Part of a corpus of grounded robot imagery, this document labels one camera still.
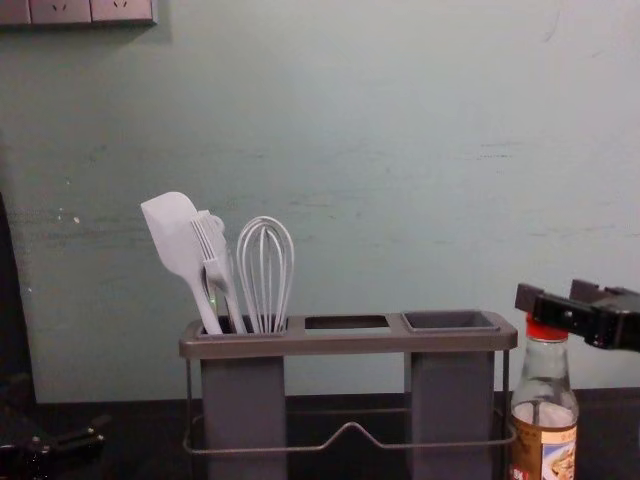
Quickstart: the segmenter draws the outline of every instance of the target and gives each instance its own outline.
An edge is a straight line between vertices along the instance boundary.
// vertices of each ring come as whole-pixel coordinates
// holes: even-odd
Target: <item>glass bottle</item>
[[[512,480],[573,480],[578,402],[571,390],[568,334],[527,318],[522,377],[511,399],[517,432]]]

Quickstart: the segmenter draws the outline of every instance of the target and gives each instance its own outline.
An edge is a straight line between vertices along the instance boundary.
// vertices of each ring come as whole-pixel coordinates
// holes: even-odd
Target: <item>utensil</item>
[[[225,296],[235,333],[247,333],[236,295],[233,273],[229,266],[228,250],[224,238],[224,223],[209,211],[198,212],[191,226],[200,243],[207,282],[218,287]]]
[[[291,235],[278,220],[256,217],[240,233],[236,259],[254,331],[282,331],[286,328],[295,261]]]
[[[209,304],[200,245],[190,225],[191,218],[197,214],[193,203],[182,193],[168,192],[140,207],[162,264],[191,288],[207,333],[222,334]]]

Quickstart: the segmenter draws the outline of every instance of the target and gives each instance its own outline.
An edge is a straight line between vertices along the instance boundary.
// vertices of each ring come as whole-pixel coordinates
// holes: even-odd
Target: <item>metal wire handle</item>
[[[195,424],[202,419],[202,415],[194,418]],[[185,432],[184,439],[182,441],[183,448],[190,455],[206,455],[206,456],[223,456],[223,455],[250,455],[250,454],[273,454],[273,453],[311,453],[321,452],[331,446],[344,432],[347,430],[359,431],[367,440],[373,445],[382,450],[409,450],[409,449],[428,449],[428,448],[473,448],[473,447],[499,447],[512,443],[516,438],[515,429],[509,425],[510,435],[508,438],[502,438],[499,440],[487,440],[487,441],[472,441],[472,442],[436,442],[436,443],[383,443],[373,435],[371,435],[366,428],[360,425],[358,422],[347,422],[342,425],[336,432],[331,435],[324,443],[320,445],[312,445],[305,447],[260,447],[260,448],[223,448],[223,449],[209,449],[199,450],[194,449],[190,445],[191,429]]]

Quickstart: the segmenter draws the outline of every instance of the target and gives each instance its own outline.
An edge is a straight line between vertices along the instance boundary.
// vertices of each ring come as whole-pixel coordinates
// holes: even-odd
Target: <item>whisk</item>
[[[253,332],[281,332],[293,280],[291,235],[278,220],[256,217],[242,229],[236,254]]]

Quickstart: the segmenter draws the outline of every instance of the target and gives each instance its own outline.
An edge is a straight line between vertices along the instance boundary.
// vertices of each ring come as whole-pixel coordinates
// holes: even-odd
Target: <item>red bottle cap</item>
[[[537,338],[539,340],[549,340],[551,342],[557,342],[560,340],[566,340],[569,338],[569,334],[564,330],[558,330],[557,328],[547,327],[542,323],[536,321],[533,315],[527,314],[527,337]]]

